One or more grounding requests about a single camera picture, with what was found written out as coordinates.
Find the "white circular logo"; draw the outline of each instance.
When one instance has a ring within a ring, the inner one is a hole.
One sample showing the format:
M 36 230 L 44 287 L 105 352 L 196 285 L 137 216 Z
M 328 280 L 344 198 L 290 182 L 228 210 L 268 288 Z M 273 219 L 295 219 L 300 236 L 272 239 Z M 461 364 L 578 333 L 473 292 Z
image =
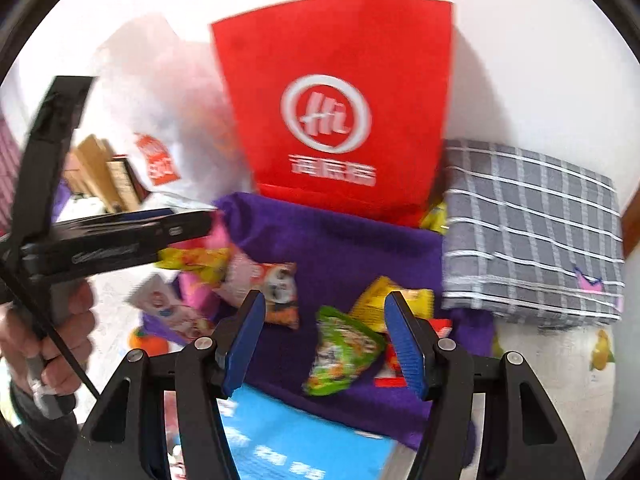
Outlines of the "white circular logo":
M 306 114 L 298 117 L 296 108 L 300 96 L 314 86 L 330 86 L 347 99 L 353 111 L 353 126 L 351 128 L 347 129 L 344 126 L 348 112 L 344 103 L 327 98 L 320 91 L 311 94 L 306 104 Z M 330 75 L 312 74 L 295 80 L 287 86 L 282 94 L 280 112 L 291 133 L 298 140 L 319 152 L 352 152 L 367 139 L 371 128 L 369 105 L 363 95 L 346 81 Z M 318 133 L 341 134 L 345 136 L 345 139 L 337 146 L 329 146 L 313 138 L 318 136 Z

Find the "gray plaid box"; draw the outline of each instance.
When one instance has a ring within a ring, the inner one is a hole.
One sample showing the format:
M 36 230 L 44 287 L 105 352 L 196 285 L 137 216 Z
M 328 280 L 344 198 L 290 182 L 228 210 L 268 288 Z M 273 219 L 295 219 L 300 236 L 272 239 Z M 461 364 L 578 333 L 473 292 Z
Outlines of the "gray plaid box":
M 609 178 L 541 153 L 446 143 L 443 307 L 549 328 L 622 311 L 622 238 Z

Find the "red paper bag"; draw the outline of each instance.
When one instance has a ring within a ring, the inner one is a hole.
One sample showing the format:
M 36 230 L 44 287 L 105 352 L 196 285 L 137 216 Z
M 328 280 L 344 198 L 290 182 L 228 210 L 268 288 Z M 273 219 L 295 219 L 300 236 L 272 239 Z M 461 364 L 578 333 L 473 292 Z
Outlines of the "red paper bag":
M 417 226 L 440 157 L 452 5 L 300 0 L 212 25 L 260 192 Z

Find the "yellow snack package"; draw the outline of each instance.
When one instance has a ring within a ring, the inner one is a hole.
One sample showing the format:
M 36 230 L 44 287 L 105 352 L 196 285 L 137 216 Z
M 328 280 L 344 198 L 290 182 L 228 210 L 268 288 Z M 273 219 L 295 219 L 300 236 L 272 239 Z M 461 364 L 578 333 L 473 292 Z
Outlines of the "yellow snack package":
M 225 279 L 228 260 L 228 248 L 177 249 L 167 247 L 158 252 L 156 267 L 193 272 L 203 283 L 217 288 Z
M 420 229 L 428 229 L 430 231 L 436 231 L 441 235 L 447 234 L 447 205 L 444 202 L 440 202 L 437 206 L 434 206 L 422 220 L 420 220 Z
M 432 290 L 428 288 L 402 288 L 386 276 L 380 276 L 369 285 L 353 305 L 349 316 L 357 319 L 374 332 L 386 332 L 385 298 L 395 290 L 402 293 L 404 300 L 415 317 L 422 319 L 431 319 L 433 317 Z

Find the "black sleeve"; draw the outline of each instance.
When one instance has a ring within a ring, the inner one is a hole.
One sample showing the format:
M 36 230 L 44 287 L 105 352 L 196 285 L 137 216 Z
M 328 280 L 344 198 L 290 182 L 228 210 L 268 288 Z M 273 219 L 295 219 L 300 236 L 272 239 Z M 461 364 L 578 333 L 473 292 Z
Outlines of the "black sleeve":
M 6 424 L 2 440 L 11 458 L 30 480 L 58 480 L 76 438 L 78 425 L 73 413 L 57 420 L 45 418 L 33 399 L 11 383 L 11 401 L 21 425 Z

